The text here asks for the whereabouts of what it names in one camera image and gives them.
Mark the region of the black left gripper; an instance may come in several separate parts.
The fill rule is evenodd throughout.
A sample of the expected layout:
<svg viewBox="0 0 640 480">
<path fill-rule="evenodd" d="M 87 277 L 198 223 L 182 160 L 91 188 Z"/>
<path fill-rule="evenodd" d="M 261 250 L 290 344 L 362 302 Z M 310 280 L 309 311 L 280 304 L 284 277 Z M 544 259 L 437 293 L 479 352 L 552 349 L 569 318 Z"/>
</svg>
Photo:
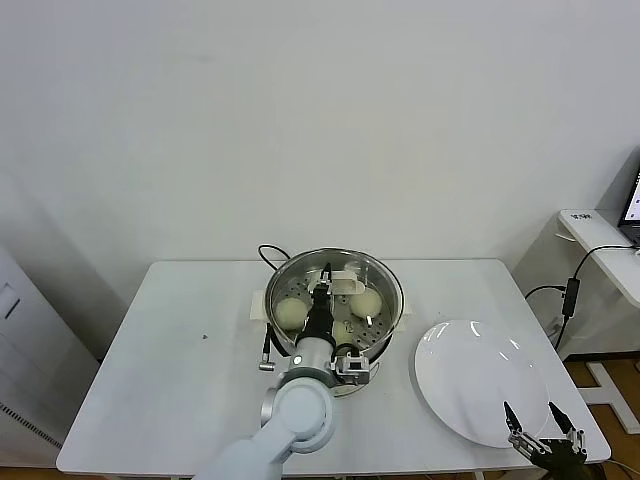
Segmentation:
<svg viewBox="0 0 640 480">
<path fill-rule="evenodd" d="M 307 320 L 299 341 L 305 338 L 317 338 L 334 343 L 333 324 L 334 317 L 331 312 L 330 285 L 332 283 L 332 266 L 327 262 L 321 270 L 319 281 L 309 284 L 308 291 L 313 299 L 311 309 L 308 311 Z"/>
</svg>

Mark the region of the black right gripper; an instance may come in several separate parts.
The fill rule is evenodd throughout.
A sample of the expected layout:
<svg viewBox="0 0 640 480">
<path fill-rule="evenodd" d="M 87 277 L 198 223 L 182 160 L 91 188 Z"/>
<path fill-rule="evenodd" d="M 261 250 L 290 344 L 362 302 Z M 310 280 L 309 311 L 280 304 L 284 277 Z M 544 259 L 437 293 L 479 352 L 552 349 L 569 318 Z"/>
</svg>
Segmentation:
<svg viewBox="0 0 640 480">
<path fill-rule="evenodd" d="M 549 402 L 549 409 L 557 426 L 564 437 L 560 439 L 540 439 L 546 447 L 545 452 L 536 450 L 534 440 L 524 432 L 516 414 L 507 401 L 503 402 L 506 425 L 509 430 L 508 441 L 519 453 L 532 453 L 530 462 L 546 470 L 553 479 L 579 480 L 587 479 L 585 469 L 587 458 L 584 449 L 583 430 L 577 429 L 569 416 L 553 402 Z"/>
</svg>

